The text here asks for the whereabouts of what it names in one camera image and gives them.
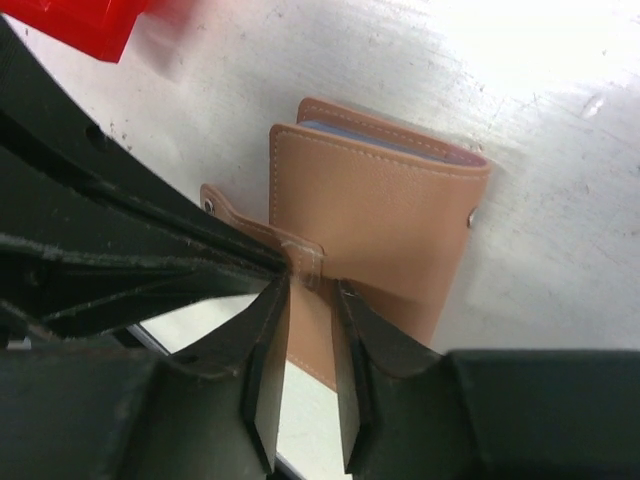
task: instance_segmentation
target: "white surface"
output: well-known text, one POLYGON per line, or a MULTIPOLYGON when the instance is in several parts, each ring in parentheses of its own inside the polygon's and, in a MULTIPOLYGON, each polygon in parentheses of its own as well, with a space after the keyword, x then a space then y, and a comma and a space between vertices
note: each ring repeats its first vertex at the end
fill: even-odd
MULTIPOLYGON (((307 95, 482 151, 493 180, 435 347, 640 347, 637 2, 162 1, 119 65, 14 25, 140 161, 263 220, 269 127, 307 95)), ((340 478, 335 410, 288 369, 279 448, 308 479, 340 478)))

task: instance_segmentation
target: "metal snap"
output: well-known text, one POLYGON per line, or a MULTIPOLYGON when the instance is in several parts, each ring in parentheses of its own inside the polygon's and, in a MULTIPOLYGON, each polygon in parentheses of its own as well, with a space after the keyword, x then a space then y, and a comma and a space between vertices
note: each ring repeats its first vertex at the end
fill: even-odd
POLYGON ((204 201, 204 211, 207 212, 209 215, 216 214, 216 211, 213 208, 213 202, 208 198, 204 201))

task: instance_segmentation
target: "tan leather wallet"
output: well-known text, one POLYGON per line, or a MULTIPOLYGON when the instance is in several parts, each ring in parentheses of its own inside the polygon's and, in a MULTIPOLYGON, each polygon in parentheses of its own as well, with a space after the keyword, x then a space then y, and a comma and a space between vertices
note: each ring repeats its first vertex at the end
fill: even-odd
POLYGON ((201 202, 289 259, 288 359, 335 390, 332 279, 349 279, 383 317, 426 345, 469 235, 489 163, 462 148, 307 98, 271 129, 269 225, 212 185, 201 202))

